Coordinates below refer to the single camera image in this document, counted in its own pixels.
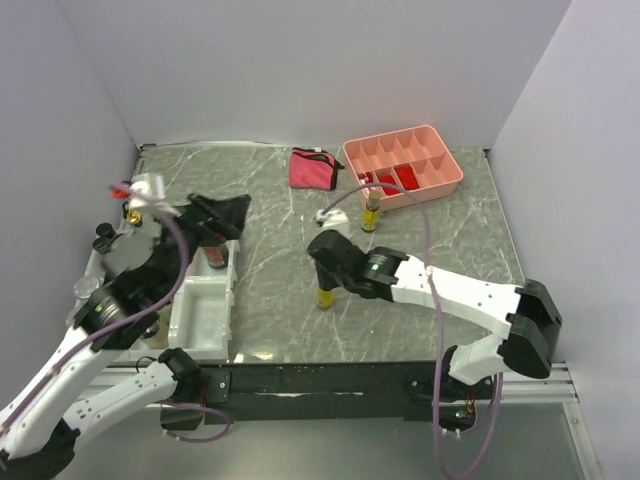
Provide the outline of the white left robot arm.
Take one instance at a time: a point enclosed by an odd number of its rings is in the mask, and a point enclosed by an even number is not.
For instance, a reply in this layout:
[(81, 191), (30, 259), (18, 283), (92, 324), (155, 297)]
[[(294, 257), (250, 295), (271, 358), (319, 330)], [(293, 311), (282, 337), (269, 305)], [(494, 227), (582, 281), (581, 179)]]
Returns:
[(80, 395), (158, 321), (200, 248), (240, 239), (250, 202), (247, 194), (224, 200), (191, 194), (177, 207), (152, 203), (130, 231), (97, 226), (93, 247), (102, 256), (104, 282), (55, 353), (2, 410), (2, 478), (55, 478), (82, 445), (149, 404), (201, 407), (201, 369), (180, 347), (92, 398)]

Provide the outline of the small yellow label bottle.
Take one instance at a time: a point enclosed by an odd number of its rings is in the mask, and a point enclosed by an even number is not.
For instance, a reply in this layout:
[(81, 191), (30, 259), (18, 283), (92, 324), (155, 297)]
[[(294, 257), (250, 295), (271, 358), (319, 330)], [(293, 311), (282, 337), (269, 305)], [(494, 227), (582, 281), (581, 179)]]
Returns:
[(334, 292), (318, 288), (316, 290), (316, 305), (318, 308), (326, 310), (332, 307), (334, 303)]

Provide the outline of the yellow label sauce bottle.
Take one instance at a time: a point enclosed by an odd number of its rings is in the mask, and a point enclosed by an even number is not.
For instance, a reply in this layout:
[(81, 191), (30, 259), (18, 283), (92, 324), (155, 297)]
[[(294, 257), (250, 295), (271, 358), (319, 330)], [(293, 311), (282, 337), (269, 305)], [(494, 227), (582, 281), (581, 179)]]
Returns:
[(378, 190), (371, 190), (369, 192), (361, 222), (361, 229), (366, 233), (372, 233), (376, 230), (380, 211), (380, 200), (381, 195)]

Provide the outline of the spice jar black lid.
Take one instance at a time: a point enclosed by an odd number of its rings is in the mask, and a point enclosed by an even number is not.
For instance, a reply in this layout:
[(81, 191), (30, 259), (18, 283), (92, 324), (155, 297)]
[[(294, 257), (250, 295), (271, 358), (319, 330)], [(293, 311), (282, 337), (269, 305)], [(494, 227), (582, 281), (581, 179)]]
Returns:
[(109, 238), (98, 237), (92, 243), (92, 248), (100, 255), (106, 255), (111, 251), (112, 242)]

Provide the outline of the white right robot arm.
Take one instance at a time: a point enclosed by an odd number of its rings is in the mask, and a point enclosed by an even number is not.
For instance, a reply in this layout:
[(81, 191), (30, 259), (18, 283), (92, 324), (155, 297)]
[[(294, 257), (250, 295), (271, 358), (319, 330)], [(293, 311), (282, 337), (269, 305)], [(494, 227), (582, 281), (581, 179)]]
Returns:
[(342, 287), (363, 299), (419, 305), (487, 331), (485, 338), (441, 354), (442, 400), (461, 400), (500, 373), (535, 380), (550, 376), (562, 318), (544, 284), (478, 280), (388, 247), (363, 251), (336, 230), (318, 234), (307, 252), (323, 292)]

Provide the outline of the glass oil bottle gold spout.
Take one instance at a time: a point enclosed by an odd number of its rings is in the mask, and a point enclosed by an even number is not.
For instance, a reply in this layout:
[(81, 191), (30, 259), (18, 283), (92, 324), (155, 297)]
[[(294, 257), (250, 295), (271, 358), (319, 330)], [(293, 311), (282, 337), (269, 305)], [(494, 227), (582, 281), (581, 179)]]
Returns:
[(124, 220), (125, 223), (132, 226), (133, 228), (139, 228), (143, 225), (143, 216), (142, 214), (127, 206), (124, 209)]

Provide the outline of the shaker jar chrome black lid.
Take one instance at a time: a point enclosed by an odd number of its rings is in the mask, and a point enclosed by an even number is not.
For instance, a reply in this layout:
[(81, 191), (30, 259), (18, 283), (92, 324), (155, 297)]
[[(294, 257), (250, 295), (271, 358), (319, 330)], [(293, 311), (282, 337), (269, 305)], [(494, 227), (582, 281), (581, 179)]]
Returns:
[(150, 349), (162, 349), (168, 344), (168, 325), (162, 316), (158, 316), (155, 322), (149, 326), (143, 336), (143, 342)]

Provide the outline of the dark soy sauce bottle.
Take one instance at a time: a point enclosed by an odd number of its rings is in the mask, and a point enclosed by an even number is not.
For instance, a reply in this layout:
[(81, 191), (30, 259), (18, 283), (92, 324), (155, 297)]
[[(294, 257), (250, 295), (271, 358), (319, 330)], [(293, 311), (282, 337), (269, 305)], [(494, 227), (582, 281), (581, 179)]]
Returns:
[(229, 261), (229, 250), (226, 244), (203, 247), (202, 252), (207, 264), (217, 270), (225, 269)]

